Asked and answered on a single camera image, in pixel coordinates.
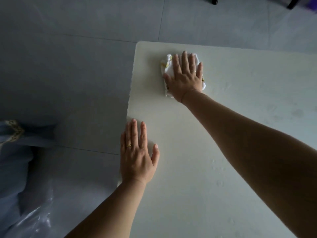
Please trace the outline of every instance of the floor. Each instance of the floor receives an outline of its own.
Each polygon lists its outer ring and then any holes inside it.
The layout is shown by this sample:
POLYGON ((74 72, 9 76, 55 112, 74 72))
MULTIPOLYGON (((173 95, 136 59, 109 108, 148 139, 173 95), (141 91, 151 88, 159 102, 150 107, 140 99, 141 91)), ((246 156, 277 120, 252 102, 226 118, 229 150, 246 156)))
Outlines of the floor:
POLYGON ((117 185, 138 41, 316 53, 307 1, 0 0, 0 117, 58 124, 34 179, 54 193, 51 237, 117 185))

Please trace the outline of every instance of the thin bracelet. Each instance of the thin bracelet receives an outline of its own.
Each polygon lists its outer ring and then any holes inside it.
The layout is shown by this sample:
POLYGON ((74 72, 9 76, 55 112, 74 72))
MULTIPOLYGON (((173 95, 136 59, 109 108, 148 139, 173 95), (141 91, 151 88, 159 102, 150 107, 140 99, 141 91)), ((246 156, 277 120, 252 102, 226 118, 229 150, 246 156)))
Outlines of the thin bracelet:
POLYGON ((180 103, 183 103, 183 98, 184 98, 185 94, 188 93, 188 92, 190 92, 190 91, 193 91, 193 90, 199 91, 197 88, 193 88, 193 89, 187 90, 187 91, 183 94, 182 98, 180 99, 180 103))

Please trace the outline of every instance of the white cloth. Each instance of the white cloth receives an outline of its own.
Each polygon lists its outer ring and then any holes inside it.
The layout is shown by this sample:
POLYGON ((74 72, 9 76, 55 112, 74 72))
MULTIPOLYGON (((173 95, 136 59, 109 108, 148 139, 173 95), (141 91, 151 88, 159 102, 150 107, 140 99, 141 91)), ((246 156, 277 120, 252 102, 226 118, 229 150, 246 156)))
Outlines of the white cloth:
MULTIPOLYGON (((199 64, 199 60, 198 60, 198 57, 196 54, 193 54, 193 55, 195 55, 195 63, 196 63, 196 69, 197 69, 197 66, 199 64)), ((162 75, 164 73, 167 73, 169 76, 174 77, 174 70, 173 70, 172 55, 171 54, 167 55, 166 60, 161 61, 161 72, 162 72, 162 75)), ((165 84, 165 97, 170 96, 173 98, 173 95, 168 90, 168 87, 167 87, 165 81, 164 81, 164 84, 165 84)), ((205 80, 203 77, 203 90, 205 89, 205 87, 206 87, 206 84, 205 84, 205 80)))

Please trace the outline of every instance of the white table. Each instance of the white table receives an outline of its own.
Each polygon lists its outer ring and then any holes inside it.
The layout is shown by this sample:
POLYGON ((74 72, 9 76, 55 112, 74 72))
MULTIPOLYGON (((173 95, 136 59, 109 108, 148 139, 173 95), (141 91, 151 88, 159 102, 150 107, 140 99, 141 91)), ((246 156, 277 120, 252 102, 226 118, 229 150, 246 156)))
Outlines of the white table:
POLYGON ((160 61, 183 50, 203 61, 211 98, 317 148, 317 55, 139 42, 127 119, 145 121, 161 158, 131 238, 294 237, 186 107, 165 97, 160 61))

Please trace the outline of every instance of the black chair leg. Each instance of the black chair leg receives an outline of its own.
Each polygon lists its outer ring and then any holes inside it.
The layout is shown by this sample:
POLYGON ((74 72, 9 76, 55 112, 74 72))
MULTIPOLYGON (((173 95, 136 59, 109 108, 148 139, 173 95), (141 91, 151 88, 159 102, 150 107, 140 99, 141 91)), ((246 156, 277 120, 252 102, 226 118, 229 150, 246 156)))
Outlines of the black chair leg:
POLYGON ((212 0, 211 3, 212 3, 213 5, 217 5, 218 0, 212 0))
POLYGON ((292 0, 291 3, 287 6, 288 9, 293 9, 299 0, 292 0))

